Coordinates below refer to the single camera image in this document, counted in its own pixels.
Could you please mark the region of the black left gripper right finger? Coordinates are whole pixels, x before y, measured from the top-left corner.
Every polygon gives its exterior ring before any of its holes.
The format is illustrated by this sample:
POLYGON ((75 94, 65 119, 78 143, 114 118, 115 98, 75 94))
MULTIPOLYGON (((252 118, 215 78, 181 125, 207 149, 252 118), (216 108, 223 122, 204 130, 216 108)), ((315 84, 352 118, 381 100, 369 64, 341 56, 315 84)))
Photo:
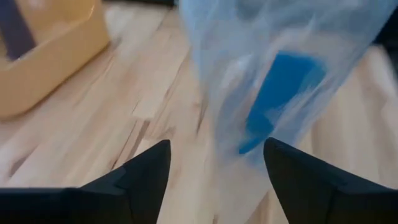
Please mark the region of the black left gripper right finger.
POLYGON ((267 171, 289 223, 397 224, 397 190, 280 140, 264 143, 267 171))

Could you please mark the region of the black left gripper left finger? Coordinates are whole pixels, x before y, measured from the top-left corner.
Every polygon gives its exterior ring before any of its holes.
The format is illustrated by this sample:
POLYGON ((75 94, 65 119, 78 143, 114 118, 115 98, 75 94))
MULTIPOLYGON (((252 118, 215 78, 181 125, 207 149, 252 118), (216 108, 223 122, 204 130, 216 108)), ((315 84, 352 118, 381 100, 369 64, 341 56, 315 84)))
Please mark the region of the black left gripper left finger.
POLYGON ((82 187, 2 188, 1 223, 156 223, 170 161, 162 140, 82 187))

